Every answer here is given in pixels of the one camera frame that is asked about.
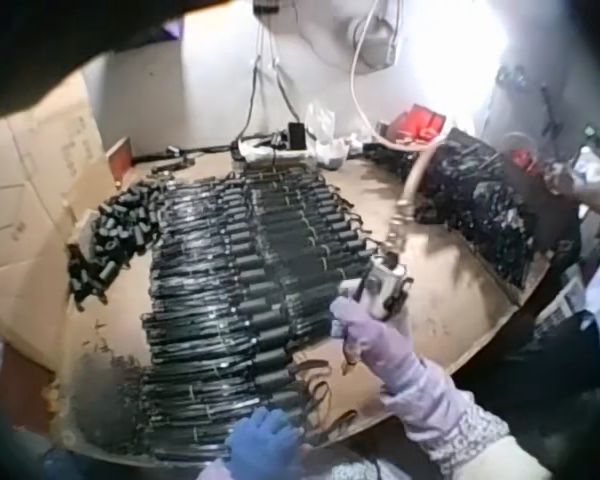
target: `blurry foreground object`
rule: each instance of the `blurry foreground object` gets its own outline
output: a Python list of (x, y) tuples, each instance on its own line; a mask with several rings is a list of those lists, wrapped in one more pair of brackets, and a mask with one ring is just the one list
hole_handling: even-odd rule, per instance
[(152, 26), (221, 0), (0, 2), (0, 116), (28, 108), (76, 68)]

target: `blue glove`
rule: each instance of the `blue glove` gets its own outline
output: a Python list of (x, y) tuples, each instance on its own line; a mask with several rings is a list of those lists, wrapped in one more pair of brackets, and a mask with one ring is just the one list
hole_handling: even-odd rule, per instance
[(260, 407), (240, 420), (227, 441), (233, 480), (287, 480), (299, 478), (296, 465), (300, 439), (282, 410)]

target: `black cord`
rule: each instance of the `black cord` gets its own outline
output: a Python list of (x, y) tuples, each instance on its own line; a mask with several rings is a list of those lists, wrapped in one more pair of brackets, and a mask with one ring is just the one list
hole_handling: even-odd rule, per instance
[(247, 131), (247, 128), (249, 128), (249, 124), (251, 123), (251, 116), (253, 115), (253, 104), (255, 102), (256, 90), (258, 87), (258, 73), (260, 71), (260, 69), (258, 67), (260, 65), (260, 59), (262, 58), (262, 54), (259, 51), (259, 48), (262, 45), (260, 43), (261, 35), (262, 35), (262, 25), (258, 26), (258, 38), (256, 39), (256, 60), (253, 63), (253, 71), (252, 71), (252, 76), (251, 76), (251, 97), (249, 98), (249, 110), (247, 113), (247, 121), (245, 122), (244, 127), (242, 127), (242, 130), (240, 130), (240, 133), (238, 134), (238, 136), (235, 138), (234, 141), (242, 140), (244, 133)]

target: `lace cuff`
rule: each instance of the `lace cuff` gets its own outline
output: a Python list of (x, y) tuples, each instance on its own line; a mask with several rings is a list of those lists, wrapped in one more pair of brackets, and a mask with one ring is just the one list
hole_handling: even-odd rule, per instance
[(435, 441), (420, 442), (420, 446), (448, 477), (507, 435), (506, 422), (474, 403), (447, 435)]

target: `cardboard box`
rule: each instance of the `cardboard box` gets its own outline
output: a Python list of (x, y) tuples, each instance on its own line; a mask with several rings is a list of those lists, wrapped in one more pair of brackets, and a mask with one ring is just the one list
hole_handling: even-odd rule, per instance
[(113, 193), (107, 171), (80, 73), (0, 119), (0, 333), (53, 371), (66, 320), (64, 240), (86, 204)]

